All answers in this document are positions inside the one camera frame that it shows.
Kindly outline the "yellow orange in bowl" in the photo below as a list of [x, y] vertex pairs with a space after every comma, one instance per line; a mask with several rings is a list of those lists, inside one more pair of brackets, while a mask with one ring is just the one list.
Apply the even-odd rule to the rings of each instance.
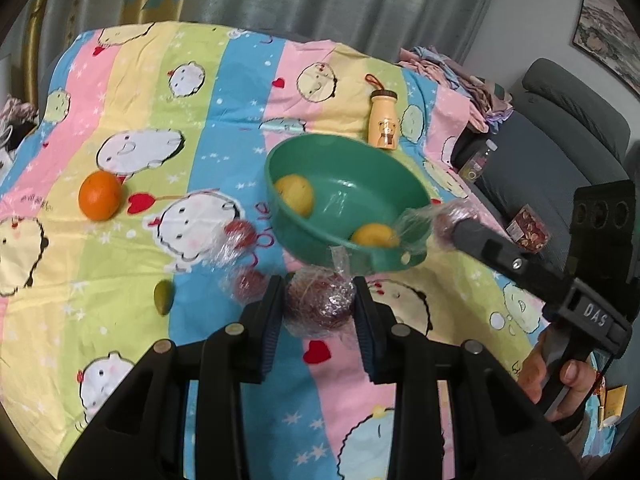
[[352, 233], [349, 240], [352, 244], [366, 247], [395, 248], [399, 246], [396, 231], [387, 224], [375, 222], [360, 226]]

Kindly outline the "red patterned box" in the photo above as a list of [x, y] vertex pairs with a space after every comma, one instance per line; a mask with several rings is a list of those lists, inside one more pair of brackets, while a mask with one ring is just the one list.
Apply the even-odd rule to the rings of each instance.
[[520, 209], [506, 227], [506, 232], [513, 243], [532, 254], [541, 252], [551, 238], [544, 222], [529, 205]]

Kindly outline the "colourful cartoon blanket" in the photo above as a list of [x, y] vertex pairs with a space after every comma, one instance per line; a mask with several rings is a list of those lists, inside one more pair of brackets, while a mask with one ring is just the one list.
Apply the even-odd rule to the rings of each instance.
[[[367, 135], [372, 87], [396, 91], [399, 146], [390, 155], [439, 202], [469, 197], [452, 144], [469, 100], [406, 68], [332, 41], [180, 23], [84, 32], [63, 54], [44, 121], [1, 185], [1, 401], [50, 474], [123, 374], [157, 339], [206, 338], [242, 307], [206, 261], [218, 233], [248, 221], [244, 264], [299, 265], [274, 235], [265, 161], [279, 142], [313, 133]], [[102, 169], [126, 186], [113, 219], [90, 222], [81, 182]], [[426, 261], [368, 280], [373, 296], [436, 340], [477, 337], [520, 372], [541, 327], [541, 302], [430, 242]], [[153, 306], [175, 286], [167, 318]], [[254, 479], [382, 478], [394, 387], [368, 382], [349, 335], [278, 341], [260, 387], [243, 387]]]

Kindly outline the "framed landscape painting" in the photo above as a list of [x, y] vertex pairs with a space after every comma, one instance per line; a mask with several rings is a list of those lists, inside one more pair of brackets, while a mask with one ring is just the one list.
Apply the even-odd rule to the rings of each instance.
[[582, 0], [573, 44], [639, 96], [639, 36], [617, 0]]

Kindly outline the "yellow bear bottle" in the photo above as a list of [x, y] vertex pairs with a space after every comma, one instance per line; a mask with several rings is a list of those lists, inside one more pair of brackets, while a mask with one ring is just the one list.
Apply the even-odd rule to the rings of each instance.
[[380, 150], [396, 150], [399, 136], [397, 93], [387, 90], [373, 74], [367, 74], [364, 80], [373, 87], [370, 94], [368, 144]]

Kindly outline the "grey sofa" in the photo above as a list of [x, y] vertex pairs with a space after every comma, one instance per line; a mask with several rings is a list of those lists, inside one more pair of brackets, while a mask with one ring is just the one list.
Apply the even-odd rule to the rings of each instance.
[[539, 255], [561, 270], [574, 193], [628, 177], [630, 128], [607, 100], [548, 58], [529, 66], [512, 105], [472, 190], [504, 228], [522, 207], [532, 208], [550, 233]]

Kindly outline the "clear plastic bottle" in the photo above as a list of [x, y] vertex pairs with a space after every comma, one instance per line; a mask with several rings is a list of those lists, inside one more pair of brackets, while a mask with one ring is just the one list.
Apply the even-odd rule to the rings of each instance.
[[459, 170], [461, 179], [466, 183], [474, 183], [483, 173], [489, 157], [497, 151], [497, 148], [493, 140], [486, 140], [485, 144]]

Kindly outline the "yellow lemon in bowl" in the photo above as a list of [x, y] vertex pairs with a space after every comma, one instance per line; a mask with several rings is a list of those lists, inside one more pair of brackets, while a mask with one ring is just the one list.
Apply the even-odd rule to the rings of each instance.
[[314, 209], [314, 188], [311, 183], [298, 174], [288, 174], [280, 177], [274, 184], [274, 188], [291, 208], [304, 218], [308, 218]]

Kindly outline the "red fruit large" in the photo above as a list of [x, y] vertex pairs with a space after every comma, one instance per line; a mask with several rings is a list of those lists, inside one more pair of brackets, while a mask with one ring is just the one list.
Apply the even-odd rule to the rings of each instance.
[[328, 266], [302, 266], [288, 280], [284, 325], [295, 337], [329, 337], [348, 323], [355, 296], [348, 252], [332, 246]]

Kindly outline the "gold patterned curtain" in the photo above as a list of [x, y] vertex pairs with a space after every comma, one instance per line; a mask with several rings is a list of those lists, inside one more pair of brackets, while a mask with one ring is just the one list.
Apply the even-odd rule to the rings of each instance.
[[27, 0], [4, 45], [20, 95], [35, 103], [54, 61], [80, 32], [113, 25], [201, 19], [193, 0]]

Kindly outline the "pile of folded clothes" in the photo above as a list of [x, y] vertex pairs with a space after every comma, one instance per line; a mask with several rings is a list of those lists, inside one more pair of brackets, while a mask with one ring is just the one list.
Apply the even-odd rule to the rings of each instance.
[[474, 132], [497, 133], [513, 114], [512, 96], [505, 88], [470, 74], [434, 47], [400, 49], [398, 64], [464, 96], [470, 102], [468, 125]]

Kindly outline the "orange fruit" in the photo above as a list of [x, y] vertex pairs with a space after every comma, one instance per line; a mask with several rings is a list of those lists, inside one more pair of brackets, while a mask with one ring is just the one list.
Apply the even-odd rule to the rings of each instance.
[[110, 220], [122, 203], [122, 184], [108, 171], [95, 171], [85, 178], [78, 191], [80, 211], [92, 221]]

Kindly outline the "green plastic bowl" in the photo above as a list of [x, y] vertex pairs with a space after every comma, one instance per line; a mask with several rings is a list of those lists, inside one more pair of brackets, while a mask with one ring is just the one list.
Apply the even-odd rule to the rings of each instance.
[[[423, 183], [393, 156], [346, 136], [306, 133], [276, 144], [264, 171], [274, 237], [298, 261], [330, 266], [335, 246], [346, 249], [350, 270], [359, 275], [403, 271], [425, 260], [426, 248], [376, 248], [349, 240], [365, 224], [392, 226], [406, 210], [431, 203]], [[309, 181], [314, 192], [307, 217], [276, 190], [277, 180], [292, 174]]]

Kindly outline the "clutter pile at left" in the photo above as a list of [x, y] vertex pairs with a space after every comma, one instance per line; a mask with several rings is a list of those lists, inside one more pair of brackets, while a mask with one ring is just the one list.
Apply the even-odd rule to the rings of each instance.
[[12, 166], [17, 149], [39, 124], [38, 110], [29, 102], [8, 96], [1, 110], [1, 171]]

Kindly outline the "small green lime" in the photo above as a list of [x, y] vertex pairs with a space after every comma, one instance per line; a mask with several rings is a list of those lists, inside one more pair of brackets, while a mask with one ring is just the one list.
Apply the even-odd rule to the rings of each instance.
[[153, 292], [154, 306], [160, 316], [166, 316], [172, 308], [175, 297], [175, 287], [171, 280], [161, 280]]

